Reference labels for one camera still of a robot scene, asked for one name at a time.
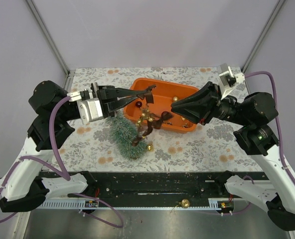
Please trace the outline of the small frosted christmas tree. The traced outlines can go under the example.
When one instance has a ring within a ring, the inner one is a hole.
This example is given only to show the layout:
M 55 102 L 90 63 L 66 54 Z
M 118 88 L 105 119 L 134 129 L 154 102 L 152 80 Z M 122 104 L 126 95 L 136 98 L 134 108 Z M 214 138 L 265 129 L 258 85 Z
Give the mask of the small frosted christmas tree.
M 147 143 L 138 138 L 136 126 L 121 113 L 107 119 L 110 138 L 119 154 L 127 160 L 138 160 L 147 153 Z

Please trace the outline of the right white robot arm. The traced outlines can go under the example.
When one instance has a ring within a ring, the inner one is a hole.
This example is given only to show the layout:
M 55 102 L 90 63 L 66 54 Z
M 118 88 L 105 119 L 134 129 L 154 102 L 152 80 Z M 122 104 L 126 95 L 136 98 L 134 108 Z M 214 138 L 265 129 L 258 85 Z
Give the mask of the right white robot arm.
M 263 189 L 230 171 L 222 173 L 215 182 L 229 194 L 261 208 L 280 229 L 295 231 L 295 175 L 280 154 L 280 140 L 268 126 L 278 116 L 271 94 L 252 93 L 239 103 L 233 96 L 223 97 L 220 87 L 208 82 L 195 94 L 172 103 L 171 111 L 201 125 L 213 118 L 241 125 L 233 133 L 236 142 L 261 167 L 273 190 Z

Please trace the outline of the orange plastic tray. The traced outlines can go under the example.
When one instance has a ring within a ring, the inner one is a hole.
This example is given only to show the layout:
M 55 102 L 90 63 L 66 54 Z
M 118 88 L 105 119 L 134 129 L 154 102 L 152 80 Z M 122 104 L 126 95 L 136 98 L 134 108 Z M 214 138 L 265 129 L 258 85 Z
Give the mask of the orange plastic tray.
M 182 100 L 198 91 L 198 89 L 193 86 L 149 78 L 136 79 L 133 82 L 131 89 L 144 90 L 151 85 L 156 85 L 156 87 L 152 90 L 154 103 L 149 104 L 148 107 L 149 110 L 156 115 L 161 115 L 164 111 L 170 112 L 170 106 L 173 103 L 174 98 Z M 188 121 L 185 117 L 173 114 L 173 118 L 166 121 L 162 125 L 161 129 L 177 133 L 187 133 L 194 131 L 196 129 L 196 124 Z

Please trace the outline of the brown ribbon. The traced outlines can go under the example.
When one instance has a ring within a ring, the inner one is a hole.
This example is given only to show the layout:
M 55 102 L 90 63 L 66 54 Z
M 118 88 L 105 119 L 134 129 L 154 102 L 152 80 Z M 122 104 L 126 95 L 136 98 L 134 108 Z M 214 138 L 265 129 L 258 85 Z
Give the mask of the brown ribbon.
M 160 129 L 165 121 L 174 117 L 174 115 L 168 111 L 163 111 L 160 115 L 157 115 L 149 110 L 149 104 L 154 103 L 152 90 L 155 87 L 156 85 L 148 86 L 145 89 L 147 93 L 137 95 L 139 99 L 146 101 L 146 106 L 141 108 L 140 117 L 136 122 L 137 136 L 132 140 L 132 146 L 137 146 L 139 142 L 151 134 L 154 129 Z

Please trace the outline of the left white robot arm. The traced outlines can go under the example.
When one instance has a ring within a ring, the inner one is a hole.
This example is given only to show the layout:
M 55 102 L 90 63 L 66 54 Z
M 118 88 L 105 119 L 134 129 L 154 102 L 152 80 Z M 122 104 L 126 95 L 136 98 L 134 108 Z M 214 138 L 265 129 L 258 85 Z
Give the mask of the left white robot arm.
M 68 92 L 53 81 L 39 83 L 29 99 L 37 117 L 27 131 L 19 155 L 0 178 L 1 211 L 12 218 L 51 198 L 94 196 L 93 176 L 87 171 L 70 175 L 60 157 L 59 148 L 74 132 L 69 121 L 79 119 L 87 124 L 112 117 L 136 99 L 150 97 L 151 90 L 92 84 L 89 89 Z

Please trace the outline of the gold flower ornament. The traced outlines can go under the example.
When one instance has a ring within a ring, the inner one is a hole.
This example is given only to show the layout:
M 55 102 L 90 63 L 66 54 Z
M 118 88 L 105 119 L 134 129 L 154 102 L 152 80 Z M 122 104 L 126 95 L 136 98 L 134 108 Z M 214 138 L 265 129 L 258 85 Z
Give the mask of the gold flower ornament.
M 152 144 L 152 143 L 149 143 L 149 144 L 147 145 L 147 151 L 152 152 L 153 150 L 154 150 L 154 146 L 153 146 L 153 144 Z

